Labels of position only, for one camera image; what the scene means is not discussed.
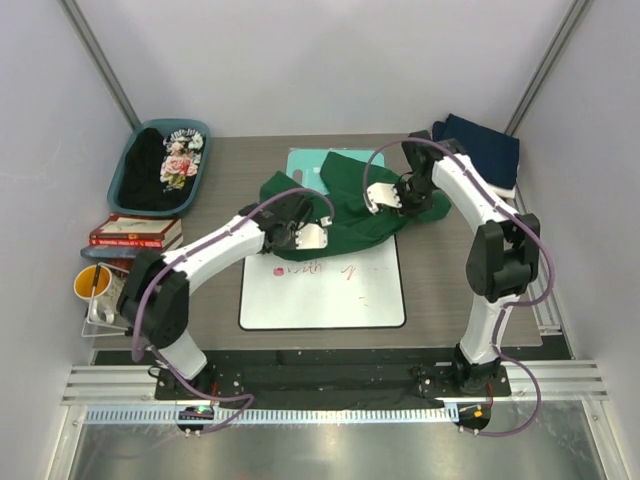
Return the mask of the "green t-shirt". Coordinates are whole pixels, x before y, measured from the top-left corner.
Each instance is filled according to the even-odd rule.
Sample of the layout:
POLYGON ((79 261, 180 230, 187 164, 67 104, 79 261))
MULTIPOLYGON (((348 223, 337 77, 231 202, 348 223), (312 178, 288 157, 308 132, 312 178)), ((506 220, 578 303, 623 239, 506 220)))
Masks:
POLYGON ((328 228, 328 244, 323 249, 274 249, 279 258, 305 262, 359 252, 384 243, 412 224, 426 224, 444 219, 451 202, 442 193, 433 194, 432 208, 417 216, 403 216, 393 211, 371 214, 362 195, 365 164, 357 159, 331 151, 320 170, 326 197, 335 208, 335 218, 328 228))

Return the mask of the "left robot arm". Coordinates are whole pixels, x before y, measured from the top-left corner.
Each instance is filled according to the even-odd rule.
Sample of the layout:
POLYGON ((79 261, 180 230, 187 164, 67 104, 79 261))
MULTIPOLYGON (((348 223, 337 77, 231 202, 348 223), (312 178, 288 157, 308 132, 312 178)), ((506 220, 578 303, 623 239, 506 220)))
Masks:
POLYGON ((232 264, 276 249, 323 249, 326 218, 313 220, 313 205, 296 189, 241 209, 229 222, 167 253, 138 254, 117 301, 130 325, 132 358, 152 350, 194 395, 212 392, 213 370, 188 331, 191 295, 232 264))

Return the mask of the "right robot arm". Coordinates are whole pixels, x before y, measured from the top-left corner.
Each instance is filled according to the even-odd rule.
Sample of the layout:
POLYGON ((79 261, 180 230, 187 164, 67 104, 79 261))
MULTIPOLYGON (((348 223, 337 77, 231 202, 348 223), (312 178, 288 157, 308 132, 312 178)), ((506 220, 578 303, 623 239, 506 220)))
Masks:
POLYGON ((411 173, 395 185, 404 215, 427 213, 444 193, 471 227, 474 238, 465 265, 473 302, 466 331, 456 345, 452 374, 464 394, 484 394, 497 380, 501 342, 512 310, 537 279, 544 254, 540 221, 521 214, 492 192, 467 152, 454 140, 434 141, 412 132, 401 144, 411 173))

